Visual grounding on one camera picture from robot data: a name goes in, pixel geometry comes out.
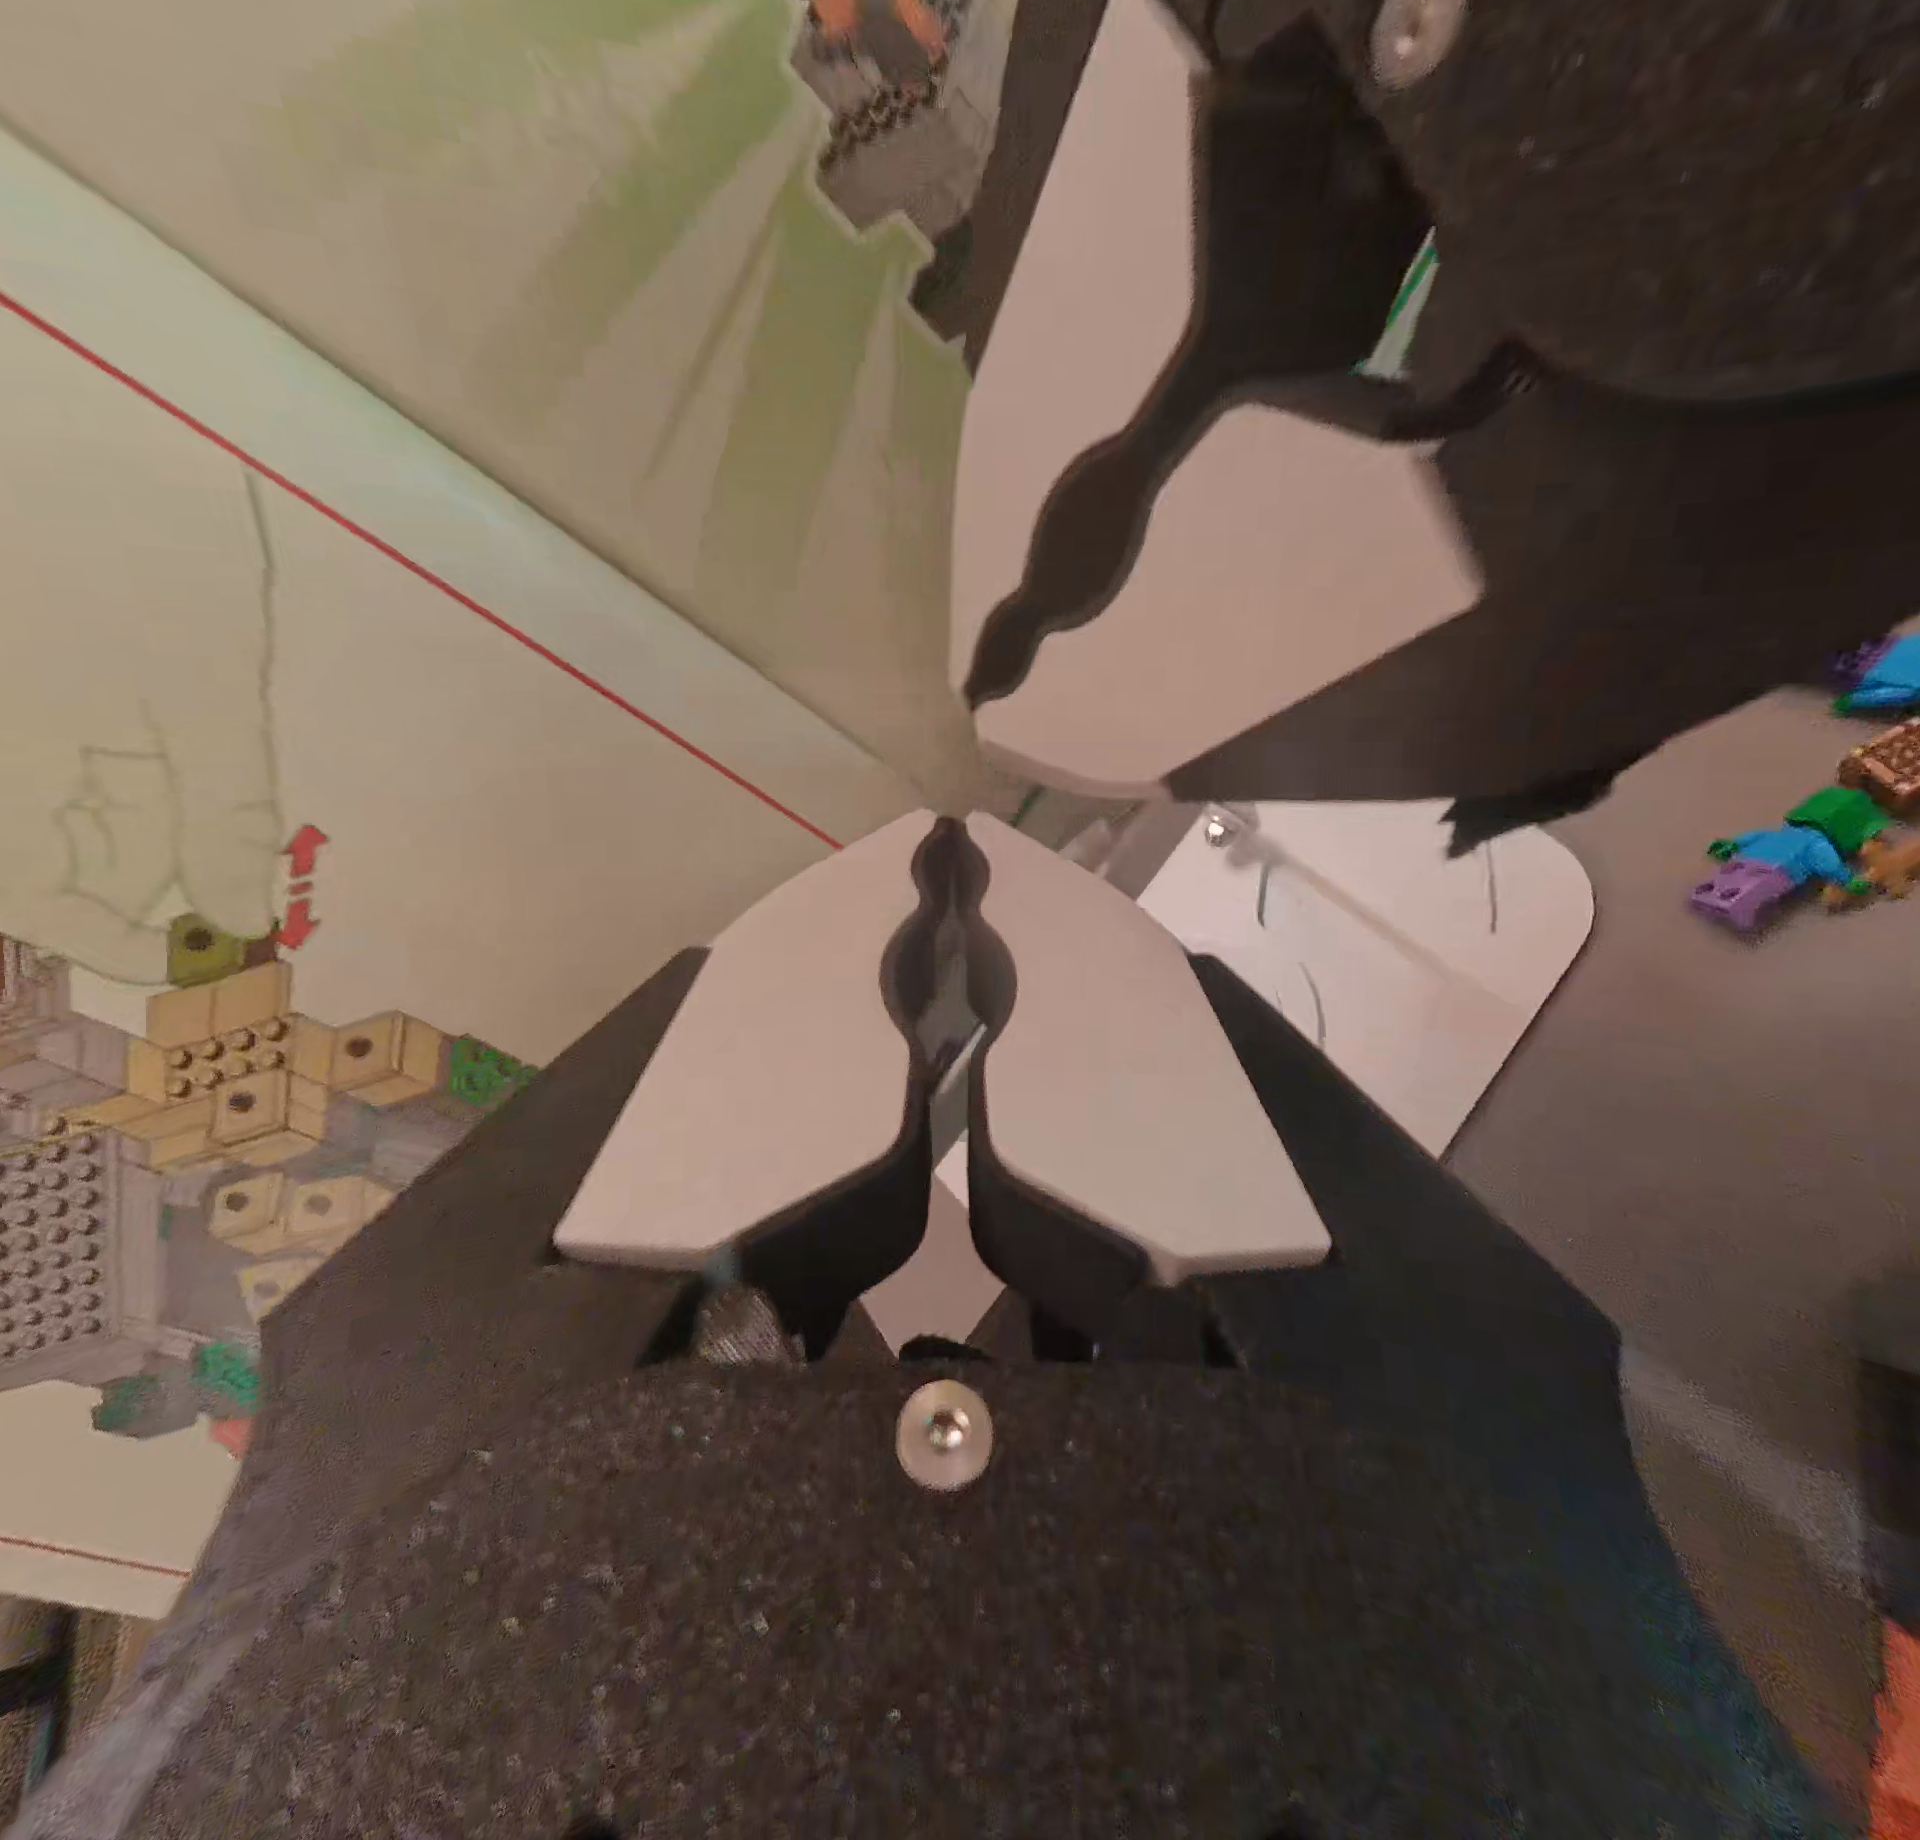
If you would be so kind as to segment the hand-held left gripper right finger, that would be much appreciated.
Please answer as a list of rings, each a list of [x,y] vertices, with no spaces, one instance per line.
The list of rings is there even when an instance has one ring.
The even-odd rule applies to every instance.
[[[1323,1265],[1331,1231],[1182,942],[1006,823],[967,831],[1012,969],[976,1053],[973,1225],[996,1180],[1141,1252],[1159,1284]]]

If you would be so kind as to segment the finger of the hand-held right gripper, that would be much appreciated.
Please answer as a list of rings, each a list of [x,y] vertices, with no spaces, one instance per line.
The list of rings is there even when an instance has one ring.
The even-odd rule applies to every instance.
[[[1292,393],[973,385],[973,735],[1099,796],[1170,793],[1249,728],[1479,600],[1428,441]]]
[[[1200,52],[1163,0],[1018,21],[969,265],[995,291],[952,506],[950,665],[973,718],[1126,583],[1152,515],[1141,410],[1188,323]]]

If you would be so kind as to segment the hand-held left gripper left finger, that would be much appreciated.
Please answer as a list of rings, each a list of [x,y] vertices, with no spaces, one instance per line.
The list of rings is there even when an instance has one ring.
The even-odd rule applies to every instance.
[[[712,942],[555,1230],[562,1252],[695,1271],[897,1143],[912,1047],[882,976],[934,825],[901,815]]]

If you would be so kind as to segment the instruction booklet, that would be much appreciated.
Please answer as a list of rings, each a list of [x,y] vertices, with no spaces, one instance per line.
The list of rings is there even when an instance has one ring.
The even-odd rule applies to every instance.
[[[1018,0],[4,0],[4,1597],[157,1616],[259,1324],[922,804]]]

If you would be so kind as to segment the grey desk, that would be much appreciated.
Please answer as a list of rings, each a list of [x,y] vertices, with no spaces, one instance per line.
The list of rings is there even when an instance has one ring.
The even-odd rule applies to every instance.
[[[1458,1176],[1620,1328],[1651,1506],[1769,1712],[1867,1824],[1879,1631],[1849,1307],[1916,1265],[1916,898],[1759,939],[1686,903],[1875,724],[1788,690],[1553,825],[1595,932],[1454,1143]]]

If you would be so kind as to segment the white book stand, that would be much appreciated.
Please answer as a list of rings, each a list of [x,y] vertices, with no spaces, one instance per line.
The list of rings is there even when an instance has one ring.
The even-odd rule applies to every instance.
[[[1571,852],[1523,828],[1454,858],[1440,803],[1242,803],[1196,815],[1157,857],[1153,839],[1141,823],[1089,871],[1148,911],[1192,964],[1222,964],[1428,1154],[1454,1141],[1595,926]],[[1010,1006],[1012,969],[980,923],[986,863],[967,823],[932,855],[932,875],[976,889],[963,927],[988,947],[980,1053],[986,1017]],[[1331,1177],[1284,1146],[1336,1250]],[[1159,1284],[1141,1252],[1051,1204],[996,1180],[988,1201],[988,1225],[971,1222],[981,1261],[1089,1336],[1136,1295],[1217,1278]]]

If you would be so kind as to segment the pile of small toy figures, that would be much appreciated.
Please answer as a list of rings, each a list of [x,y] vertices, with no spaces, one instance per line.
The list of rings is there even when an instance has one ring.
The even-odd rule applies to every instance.
[[[1888,631],[1830,665],[1833,713],[1873,722],[1835,777],[1769,826],[1710,844],[1689,907],[1743,939],[1794,903],[1830,911],[1919,889],[1919,631]]]

